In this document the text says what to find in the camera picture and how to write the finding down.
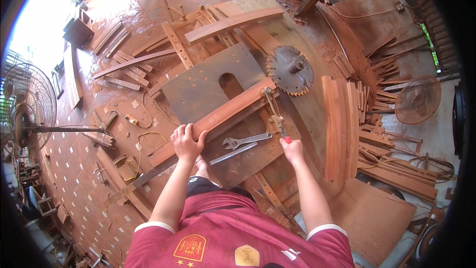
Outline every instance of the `foot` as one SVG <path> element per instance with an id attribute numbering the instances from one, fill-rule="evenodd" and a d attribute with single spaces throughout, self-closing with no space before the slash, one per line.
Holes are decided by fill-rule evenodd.
<path id="1" fill-rule="evenodd" d="M 199 154 L 197 159 L 195 160 L 195 165 L 197 166 L 197 169 L 200 170 L 207 170 L 208 169 L 208 164 L 207 162 L 203 159 L 202 155 Z"/>

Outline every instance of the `red jersey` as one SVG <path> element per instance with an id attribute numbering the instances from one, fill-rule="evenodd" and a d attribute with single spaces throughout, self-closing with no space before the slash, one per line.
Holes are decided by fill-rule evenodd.
<path id="1" fill-rule="evenodd" d="M 247 197 L 227 191 L 186 199 L 177 233 L 157 221 L 138 226 L 125 265 L 237 266 L 355 267 L 347 234 L 339 226 L 319 226 L 304 240 L 262 214 Z"/>

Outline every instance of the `electrical outlet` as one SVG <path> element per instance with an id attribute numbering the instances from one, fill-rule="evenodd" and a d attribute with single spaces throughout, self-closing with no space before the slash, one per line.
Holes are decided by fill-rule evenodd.
<path id="1" fill-rule="evenodd" d="M 399 12 L 402 12 L 405 10 L 405 8 L 403 7 L 403 4 L 400 3 L 399 5 L 396 6 L 396 10 L 398 10 Z"/>

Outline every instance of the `pedestal fan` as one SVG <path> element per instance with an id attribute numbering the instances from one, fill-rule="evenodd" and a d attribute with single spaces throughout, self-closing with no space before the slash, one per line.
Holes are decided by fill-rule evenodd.
<path id="1" fill-rule="evenodd" d="M 440 101 L 440 82 L 430 75 L 423 75 L 411 81 L 398 94 L 395 116 L 402 123 L 419 124 L 437 111 Z"/>
<path id="2" fill-rule="evenodd" d="M 46 144 L 52 132 L 101 132 L 102 128 L 55 127 L 56 95 L 48 77 L 29 63 L 17 64 L 3 77 L 1 131 L 13 141 L 15 157 L 31 157 Z M 20 155 L 28 150 L 28 155 Z"/>

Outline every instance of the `short sleeve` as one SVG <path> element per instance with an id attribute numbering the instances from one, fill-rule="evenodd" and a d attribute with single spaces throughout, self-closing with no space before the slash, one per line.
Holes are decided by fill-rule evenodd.
<path id="1" fill-rule="evenodd" d="M 321 225 L 309 232 L 306 240 L 342 264 L 354 266 L 347 233 L 334 224 Z"/>
<path id="2" fill-rule="evenodd" d="M 165 246 L 164 241 L 174 235 L 174 229 L 159 221 L 149 221 L 139 225 L 132 236 L 124 268 L 147 267 L 145 263 Z"/>

